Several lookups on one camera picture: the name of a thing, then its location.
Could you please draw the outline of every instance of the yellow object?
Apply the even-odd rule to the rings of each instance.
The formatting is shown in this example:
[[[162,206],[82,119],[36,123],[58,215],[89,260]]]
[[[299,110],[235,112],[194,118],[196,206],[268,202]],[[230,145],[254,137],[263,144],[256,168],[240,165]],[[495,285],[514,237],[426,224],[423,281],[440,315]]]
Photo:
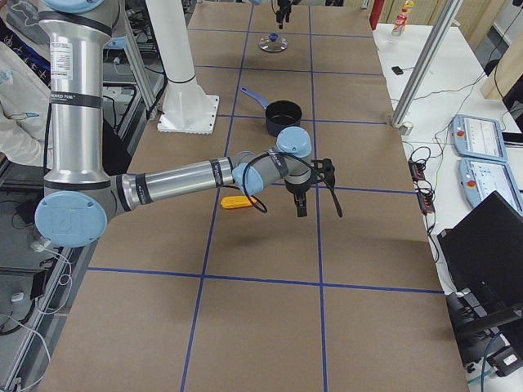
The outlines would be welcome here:
[[[405,4],[403,5],[403,8],[407,9],[407,13],[409,14],[414,7],[414,2],[412,0],[407,0]]]
[[[256,199],[251,196],[253,203],[256,202]],[[221,206],[228,210],[232,208],[241,208],[241,207],[251,207],[252,204],[248,201],[247,196],[225,196],[221,202]]]

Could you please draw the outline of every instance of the blue joint cap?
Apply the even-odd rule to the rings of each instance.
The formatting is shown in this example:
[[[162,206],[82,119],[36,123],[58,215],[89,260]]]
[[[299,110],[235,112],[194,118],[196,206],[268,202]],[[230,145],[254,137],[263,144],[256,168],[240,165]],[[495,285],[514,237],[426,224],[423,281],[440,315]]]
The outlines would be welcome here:
[[[301,127],[287,127],[279,133],[276,147],[283,153],[305,158],[312,152],[311,137]]]
[[[244,191],[243,179],[246,168],[247,163],[241,163],[232,171],[232,176],[235,178],[236,184],[238,184],[238,187],[242,192]],[[247,190],[248,194],[257,194],[258,192],[262,192],[263,188],[264,185],[262,176],[254,167],[249,167],[247,175],[245,176],[245,189]]]
[[[125,49],[125,46],[127,45],[127,37],[116,37],[111,38],[109,42],[104,46],[104,49]]]
[[[43,198],[34,222],[45,238],[61,247],[83,247],[107,227],[104,208],[86,194],[61,190]]]
[[[44,4],[53,10],[66,12],[68,14],[80,14],[94,10],[104,0],[42,0]]]

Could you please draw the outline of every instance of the sticker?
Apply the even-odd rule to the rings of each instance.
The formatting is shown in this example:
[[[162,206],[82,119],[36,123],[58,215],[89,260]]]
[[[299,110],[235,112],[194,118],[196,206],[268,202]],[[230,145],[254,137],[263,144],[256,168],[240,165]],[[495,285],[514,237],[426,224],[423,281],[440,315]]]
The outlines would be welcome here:
[[[73,44],[51,42],[51,79],[73,80]]]
[[[212,174],[214,175],[214,182],[216,183],[216,187],[219,188],[224,185],[220,163],[217,159],[211,159],[209,162],[211,163]]]
[[[504,362],[505,365],[507,365],[507,366],[512,365],[512,364],[515,363],[516,361],[517,361],[517,357],[516,357],[514,354],[507,356],[507,357],[503,360],[503,362]]]

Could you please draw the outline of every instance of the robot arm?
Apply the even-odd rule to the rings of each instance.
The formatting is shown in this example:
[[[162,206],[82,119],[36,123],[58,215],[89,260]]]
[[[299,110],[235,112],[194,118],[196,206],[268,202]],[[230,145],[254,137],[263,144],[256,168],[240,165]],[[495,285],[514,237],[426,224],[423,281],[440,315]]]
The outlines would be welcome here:
[[[276,145],[259,156],[244,152],[151,174],[105,174],[102,50],[123,17],[118,0],[40,2],[40,24],[51,39],[54,156],[35,214],[39,232],[56,245],[81,247],[96,241],[113,217],[142,204],[234,182],[255,194],[281,178],[294,194],[298,216],[306,215],[305,192],[319,182],[318,172],[333,186],[333,167],[311,161],[311,140],[299,127],[283,130]]]

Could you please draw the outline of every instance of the table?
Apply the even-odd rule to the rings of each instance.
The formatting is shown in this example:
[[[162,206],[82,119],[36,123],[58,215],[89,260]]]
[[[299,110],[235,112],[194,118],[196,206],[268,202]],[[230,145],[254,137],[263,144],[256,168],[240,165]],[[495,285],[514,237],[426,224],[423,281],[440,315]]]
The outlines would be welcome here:
[[[410,72],[395,75],[392,66],[408,68],[414,66],[422,47],[431,32],[430,26],[409,25],[399,39],[392,41],[391,24],[379,24],[373,32],[378,54],[387,79],[387,88],[391,103],[395,105],[409,79]],[[430,70],[423,80],[416,97],[428,95],[432,91],[459,90],[473,84],[483,75],[482,68],[474,53],[468,46],[457,27],[450,28],[440,50],[433,60]],[[506,131],[519,132],[517,125],[509,114],[503,116],[507,109],[500,100],[486,100],[480,92],[481,83],[485,77],[470,87],[461,91],[432,94],[427,98],[415,100],[409,109],[405,121],[414,124],[414,129],[408,136],[403,136],[406,156],[410,156],[412,148],[426,146],[431,154],[436,156],[440,148],[434,142],[434,134],[444,130],[452,117],[458,112],[482,118],[493,118],[504,124]],[[438,234],[443,229],[454,227],[472,209],[465,199],[458,178],[458,162],[461,159],[454,149],[450,136],[445,139],[446,131],[439,134],[444,143],[444,153],[441,158],[430,159],[425,175],[436,187],[436,226],[433,233]],[[523,149],[507,148],[508,162],[515,175],[519,188],[523,188]],[[415,158],[425,158],[426,151],[420,151]],[[445,292],[452,292],[453,287],[448,270],[443,261],[438,263],[438,272]],[[476,373],[469,375],[472,379]],[[523,387],[523,372],[516,372],[505,378],[492,380],[487,378],[487,388],[492,391],[519,391]],[[470,385],[472,391],[479,390],[478,384]]]
[[[198,4],[190,44],[199,84],[221,97],[215,130],[151,123],[130,172],[273,145],[246,86],[303,108],[345,216],[317,187],[297,219],[275,184],[260,194],[267,215],[220,209],[224,189],[118,217],[41,391],[467,390],[366,13],[294,7],[274,55],[257,48],[271,12]]]

